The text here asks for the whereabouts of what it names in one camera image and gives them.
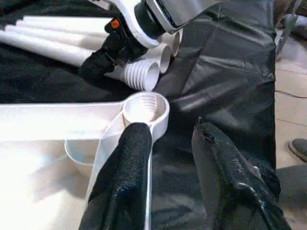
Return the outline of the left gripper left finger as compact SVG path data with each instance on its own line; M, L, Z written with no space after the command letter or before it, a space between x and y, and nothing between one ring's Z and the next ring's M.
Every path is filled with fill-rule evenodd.
M142 230L145 227L148 159L152 135L132 123L96 178L81 230Z

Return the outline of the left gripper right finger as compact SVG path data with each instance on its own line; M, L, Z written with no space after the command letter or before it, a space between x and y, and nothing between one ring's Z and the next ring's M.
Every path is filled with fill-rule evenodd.
M191 140L209 230L289 230L259 169L232 140L198 119Z

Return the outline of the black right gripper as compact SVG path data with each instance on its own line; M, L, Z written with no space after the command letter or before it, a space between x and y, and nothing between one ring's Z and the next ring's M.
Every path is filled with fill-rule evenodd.
M144 54L144 46L132 35L123 18L113 18L106 26L104 49L93 52L79 67L80 77L100 77Z

